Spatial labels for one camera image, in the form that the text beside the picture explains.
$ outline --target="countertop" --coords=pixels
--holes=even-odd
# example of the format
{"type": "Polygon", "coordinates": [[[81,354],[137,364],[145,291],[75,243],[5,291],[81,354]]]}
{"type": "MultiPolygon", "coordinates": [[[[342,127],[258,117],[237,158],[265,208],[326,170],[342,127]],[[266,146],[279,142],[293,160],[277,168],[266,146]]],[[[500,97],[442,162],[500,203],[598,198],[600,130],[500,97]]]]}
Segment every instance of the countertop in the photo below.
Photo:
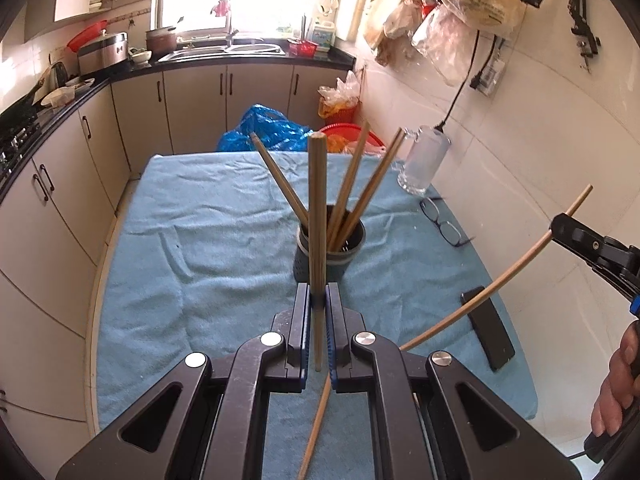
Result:
{"type": "Polygon", "coordinates": [[[91,97],[96,95],[100,90],[108,86],[111,82],[190,66],[208,66],[217,64],[229,65],[241,63],[289,64],[299,66],[317,66],[319,68],[335,68],[338,70],[352,70],[355,58],[339,49],[332,48],[328,53],[318,54],[313,58],[292,56],[287,52],[284,56],[270,54],[258,54],[253,56],[249,54],[231,54],[209,59],[176,60],[166,62],[151,60],[149,63],[145,63],[142,66],[136,66],[130,61],[123,62],[116,67],[113,67],[109,73],[97,76],[95,83],[91,86],[89,91],[79,98],[76,98],[68,105],[55,109],[48,108],[38,113],[38,122],[42,127],[42,133],[38,140],[34,142],[30,149],[23,155],[22,160],[14,169],[13,173],[7,178],[5,183],[2,184],[0,189],[0,203],[20,172],[30,163],[33,154],[40,148],[40,146],[43,145],[49,136],[60,126],[60,124],[71,117],[78,108],[91,99],[91,97]]]}

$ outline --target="smartphone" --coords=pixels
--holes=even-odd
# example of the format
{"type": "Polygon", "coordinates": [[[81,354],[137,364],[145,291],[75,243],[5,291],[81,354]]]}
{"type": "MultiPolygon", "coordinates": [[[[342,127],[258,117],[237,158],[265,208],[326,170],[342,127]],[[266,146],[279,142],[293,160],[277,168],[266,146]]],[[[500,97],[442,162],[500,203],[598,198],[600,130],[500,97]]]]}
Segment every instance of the smartphone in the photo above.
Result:
{"type": "MultiPolygon", "coordinates": [[[[462,304],[465,304],[483,290],[484,286],[477,286],[472,290],[463,292],[462,304]]],[[[491,370],[497,372],[516,355],[516,351],[513,348],[513,344],[511,344],[509,334],[507,334],[493,302],[490,298],[484,300],[468,316],[480,340],[482,349],[489,360],[491,370]]]]}

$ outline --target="silver screw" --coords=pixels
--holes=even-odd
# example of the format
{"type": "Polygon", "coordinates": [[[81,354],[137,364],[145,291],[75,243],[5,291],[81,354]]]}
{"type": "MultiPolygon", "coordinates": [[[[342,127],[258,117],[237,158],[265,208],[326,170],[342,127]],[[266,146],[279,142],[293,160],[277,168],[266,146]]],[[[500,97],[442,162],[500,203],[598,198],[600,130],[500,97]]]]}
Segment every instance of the silver screw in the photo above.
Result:
{"type": "Polygon", "coordinates": [[[277,332],[267,332],[260,338],[260,342],[265,346],[276,346],[282,341],[282,336],[277,332]]]}
{"type": "Polygon", "coordinates": [[[431,360],[435,365],[438,366],[449,366],[453,361],[453,357],[449,352],[445,352],[444,350],[440,350],[438,352],[434,352],[431,356],[431,360]]]}
{"type": "Polygon", "coordinates": [[[189,354],[184,358],[184,364],[186,364],[189,368],[200,368],[206,362],[207,358],[200,352],[194,352],[193,354],[189,354]]]}
{"type": "Polygon", "coordinates": [[[356,343],[358,344],[368,346],[375,342],[376,336],[371,332],[360,332],[359,334],[356,334],[356,343]]]}

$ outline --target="human hand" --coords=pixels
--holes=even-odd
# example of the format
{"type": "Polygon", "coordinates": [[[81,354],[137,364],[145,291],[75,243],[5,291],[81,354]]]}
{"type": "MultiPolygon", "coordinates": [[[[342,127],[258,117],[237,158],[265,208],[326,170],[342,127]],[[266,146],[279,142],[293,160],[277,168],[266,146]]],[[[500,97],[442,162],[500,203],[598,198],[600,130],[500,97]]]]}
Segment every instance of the human hand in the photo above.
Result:
{"type": "Polygon", "coordinates": [[[622,426],[622,411],[631,406],[634,397],[640,397],[640,377],[634,380],[631,375],[638,345],[635,323],[632,323],[622,336],[620,348],[609,361],[609,375],[602,383],[591,413],[591,429],[595,436],[601,436],[605,431],[610,436],[615,435],[622,426]]]}

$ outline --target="floor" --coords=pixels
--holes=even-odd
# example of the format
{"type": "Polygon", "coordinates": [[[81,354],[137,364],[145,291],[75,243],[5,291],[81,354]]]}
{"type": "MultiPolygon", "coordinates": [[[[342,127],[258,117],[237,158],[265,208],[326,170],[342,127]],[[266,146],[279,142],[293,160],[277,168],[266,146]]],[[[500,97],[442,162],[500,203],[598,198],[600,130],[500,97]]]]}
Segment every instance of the floor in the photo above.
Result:
{"type": "Polygon", "coordinates": [[[116,242],[120,237],[120,231],[122,229],[124,219],[127,217],[127,209],[129,208],[133,194],[138,187],[138,182],[138,180],[130,180],[122,194],[122,198],[120,199],[118,210],[116,212],[117,218],[113,224],[113,231],[105,242],[103,258],[98,266],[98,274],[94,283],[94,300],[92,302],[92,311],[89,312],[89,327],[87,330],[88,337],[86,338],[85,355],[89,356],[89,358],[86,360],[84,382],[87,421],[89,423],[89,433],[92,438],[99,432],[95,367],[102,300],[104,299],[104,289],[107,284],[107,277],[109,275],[113,253],[116,248],[116,242]]]}

